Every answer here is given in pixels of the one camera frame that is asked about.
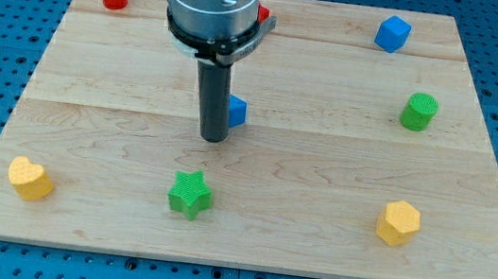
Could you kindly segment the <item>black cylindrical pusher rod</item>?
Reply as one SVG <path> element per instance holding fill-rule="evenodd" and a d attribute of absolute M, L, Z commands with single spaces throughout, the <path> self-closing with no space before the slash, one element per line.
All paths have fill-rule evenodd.
<path fill-rule="evenodd" d="M 232 70 L 197 62 L 199 124 L 201 137 L 219 143 L 228 136 Z"/>

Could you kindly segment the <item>black clamp ring mount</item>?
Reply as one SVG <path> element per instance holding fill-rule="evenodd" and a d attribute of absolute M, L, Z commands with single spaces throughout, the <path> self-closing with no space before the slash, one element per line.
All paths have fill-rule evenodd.
<path fill-rule="evenodd" d="M 260 46 L 267 33 L 274 30 L 277 25 L 276 16 L 269 16 L 262 23 L 255 22 L 241 35 L 217 41 L 201 39 L 186 33 L 174 21 L 169 10 L 166 11 L 166 15 L 170 38 L 181 53 L 192 59 L 222 67 L 232 66 L 235 62 L 251 55 Z"/>

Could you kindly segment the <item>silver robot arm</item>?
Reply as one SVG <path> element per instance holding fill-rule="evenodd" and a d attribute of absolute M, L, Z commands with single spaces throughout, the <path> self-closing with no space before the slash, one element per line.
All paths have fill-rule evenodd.
<path fill-rule="evenodd" d="M 199 125 L 210 143 L 229 130 L 232 67 L 277 25 L 261 0 L 166 0 L 173 44 L 197 61 Z"/>

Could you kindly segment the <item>red block behind arm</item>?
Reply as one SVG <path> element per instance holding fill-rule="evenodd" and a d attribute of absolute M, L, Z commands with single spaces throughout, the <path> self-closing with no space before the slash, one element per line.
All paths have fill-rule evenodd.
<path fill-rule="evenodd" d="M 258 22 L 262 24 L 268 17 L 270 17 L 270 10 L 264 5 L 259 4 L 258 8 Z"/>

